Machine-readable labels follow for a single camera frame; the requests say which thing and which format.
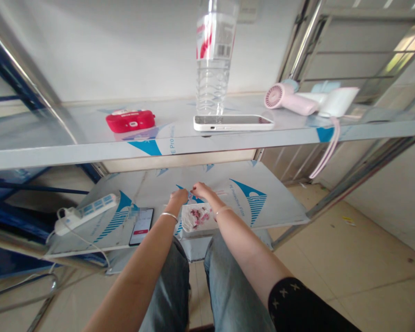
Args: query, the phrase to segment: smartphone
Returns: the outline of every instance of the smartphone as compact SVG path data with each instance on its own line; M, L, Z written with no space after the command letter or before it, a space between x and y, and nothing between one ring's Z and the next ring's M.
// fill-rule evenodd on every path
M271 130L275 126L272 120L261 115L196 115L196 131L248 131Z
M154 209L149 208L140 210L138 212L137 220L134 225L134 230L129 240L129 246L139 245L141 241L149 233L152 225L152 216L154 215Z

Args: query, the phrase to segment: black sleeve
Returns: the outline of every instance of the black sleeve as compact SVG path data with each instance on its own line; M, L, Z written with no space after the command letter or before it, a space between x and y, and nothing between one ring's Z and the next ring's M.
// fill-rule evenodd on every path
M296 278L280 280L267 307L277 331L359 331Z

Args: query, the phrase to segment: power strip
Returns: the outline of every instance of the power strip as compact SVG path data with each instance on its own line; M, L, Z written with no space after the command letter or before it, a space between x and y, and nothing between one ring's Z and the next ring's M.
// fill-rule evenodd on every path
M59 236L67 234L74 228L84 224L86 221L117 206L117 203L117 196L109 194L81 209L77 210L74 207L65 209L65 216L55 222L55 234Z

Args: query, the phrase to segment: jeans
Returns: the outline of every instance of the jeans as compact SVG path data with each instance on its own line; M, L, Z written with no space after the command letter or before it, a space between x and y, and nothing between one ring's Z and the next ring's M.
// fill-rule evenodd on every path
M204 260L215 331L275 331L257 294L221 234ZM189 264L174 238L140 331L185 331L189 319Z

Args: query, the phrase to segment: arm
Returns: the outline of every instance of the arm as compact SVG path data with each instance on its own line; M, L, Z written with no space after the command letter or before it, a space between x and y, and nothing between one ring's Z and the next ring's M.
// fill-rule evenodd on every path
M214 213L225 206L204 183L196 183L191 192L205 198ZM216 218L228 249L267 308L272 288L281 279L291 277L292 273L232 210L223 210Z
M171 195L166 212L178 216L188 192ZM138 331L172 244L175 219L161 215L94 312L85 332Z

